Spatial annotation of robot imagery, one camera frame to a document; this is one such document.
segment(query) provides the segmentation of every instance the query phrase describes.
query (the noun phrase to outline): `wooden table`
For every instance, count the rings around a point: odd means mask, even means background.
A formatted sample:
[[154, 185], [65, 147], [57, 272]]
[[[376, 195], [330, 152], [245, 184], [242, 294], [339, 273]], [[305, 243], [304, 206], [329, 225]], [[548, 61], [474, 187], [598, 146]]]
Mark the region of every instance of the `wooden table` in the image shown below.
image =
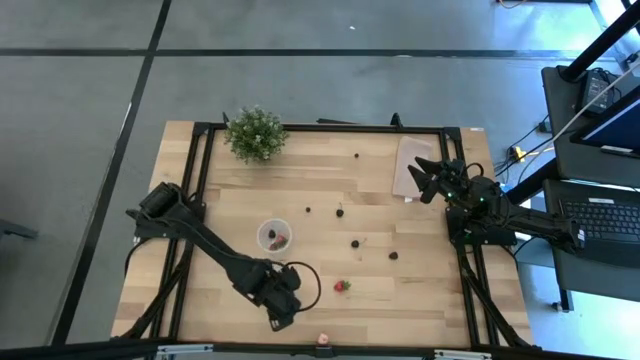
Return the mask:
[[[161, 181], [180, 183], [192, 127], [192, 122], [167, 123], [151, 188]], [[484, 130], [461, 131], [467, 162], [481, 163], [493, 176]], [[314, 309], [297, 314], [292, 326], [274, 333], [265, 309], [242, 298], [223, 269], [196, 248], [179, 338], [313, 344], [324, 332], [338, 345], [469, 346], [444, 201], [436, 197], [430, 205], [405, 203], [404, 198], [391, 195], [401, 136], [296, 131], [291, 132], [282, 155], [267, 166], [246, 166], [216, 132], [204, 195], [206, 225], [236, 251], [264, 257], [256, 244], [258, 226], [272, 217], [285, 219], [294, 234], [288, 260], [307, 262], [320, 273], [322, 298]], [[411, 136], [432, 142], [431, 158], [441, 158], [437, 136]], [[449, 145], [449, 152], [455, 154]], [[192, 189], [203, 148], [200, 144]], [[341, 205], [345, 215], [337, 218], [335, 211]], [[354, 239], [364, 244], [353, 249]], [[154, 239], [134, 254], [113, 335], [129, 329], [155, 296], [166, 248], [166, 239]], [[398, 260], [388, 258], [392, 251], [398, 252]], [[497, 246], [485, 246], [484, 253], [493, 300], [520, 336], [531, 341], [513, 259]], [[308, 270], [298, 271], [302, 287], [296, 295], [305, 306], [316, 296], [316, 281]], [[332, 289], [341, 279], [352, 283], [346, 293]], [[168, 332], [172, 304], [170, 299], [161, 334]], [[486, 342], [477, 299], [475, 308]]]

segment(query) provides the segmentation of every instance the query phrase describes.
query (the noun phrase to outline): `pink object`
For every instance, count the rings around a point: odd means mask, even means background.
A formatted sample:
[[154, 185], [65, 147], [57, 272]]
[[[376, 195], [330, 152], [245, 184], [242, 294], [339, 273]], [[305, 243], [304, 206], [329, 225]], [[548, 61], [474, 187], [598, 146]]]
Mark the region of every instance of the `pink object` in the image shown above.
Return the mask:
[[321, 333], [318, 336], [318, 345], [328, 345], [329, 344], [329, 335], [325, 333]]

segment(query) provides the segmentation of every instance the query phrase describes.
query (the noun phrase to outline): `brown paper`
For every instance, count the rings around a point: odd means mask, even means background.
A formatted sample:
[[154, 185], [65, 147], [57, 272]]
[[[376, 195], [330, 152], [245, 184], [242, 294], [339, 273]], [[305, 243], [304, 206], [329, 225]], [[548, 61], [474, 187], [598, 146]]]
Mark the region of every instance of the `brown paper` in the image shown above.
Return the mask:
[[398, 144], [398, 153], [396, 157], [396, 173], [393, 178], [393, 195], [404, 196], [412, 199], [420, 197], [418, 186], [413, 181], [411, 173], [407, 169], [409, 165], [413, 165], [420, 169], [415, 161], [415, 157], [419, 156], [429, 160], [431, 156], [432, 146], [430, 143], [408, 136], [403, 136]]

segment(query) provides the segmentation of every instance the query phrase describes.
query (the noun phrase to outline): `potted plant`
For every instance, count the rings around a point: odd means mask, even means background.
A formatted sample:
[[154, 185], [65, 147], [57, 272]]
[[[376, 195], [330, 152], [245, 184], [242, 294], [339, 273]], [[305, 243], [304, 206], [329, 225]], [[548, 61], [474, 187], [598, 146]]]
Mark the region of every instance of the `potted plant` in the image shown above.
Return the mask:
[[231, 143], [231, 151], [245, 164], [265, 163], [280, 153], [288, 136], [278, 115], [256, 105], [252, 109], [242, 108], [240, 114], [227, 123], [225, 144]]

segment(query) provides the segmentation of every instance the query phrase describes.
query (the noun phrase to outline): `gray floor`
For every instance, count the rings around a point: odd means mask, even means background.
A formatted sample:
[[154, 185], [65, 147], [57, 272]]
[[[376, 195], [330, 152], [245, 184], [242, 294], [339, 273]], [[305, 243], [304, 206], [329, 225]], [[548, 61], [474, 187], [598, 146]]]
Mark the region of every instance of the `gray floor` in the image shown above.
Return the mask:
[[[0, 47], [145, 48], [160, 3], [2, 0]], [[589, 7], [576, 4], [507, 11], [488, 1], [174, 0], [160, 46], [574, 50], [598, 33]], [[383, 124], [397, 111], [406, 125], [485, 127], [494, 160], [501, 160], [504, 148], [546, 114], [540, 69], [559, 63], [157, 58], [70, 341], [109, 336], [133, 230], [124, 210], [146, 192], [166, 120], [219, 121], [222, 111], [254, 104], [307, 123], [325, 117]], [[35, 241], [0, 242], [0, 348], [46, 341], [140, 64], [140, 58], [0, 57], [0, 218], [41, 232]], [[619, 72], [615, 63], [598, 65]], [[542, 138], [534, 135], [524, 147]], [[576, 312], [558, 314], [547, 306], [557, 300], [553, 270], [523, 267], [521, 276], [538, 345], [640, 354], [634, 341], [640, 328], [625, 320], [640, 313], [638, 304], [579, 294]]]

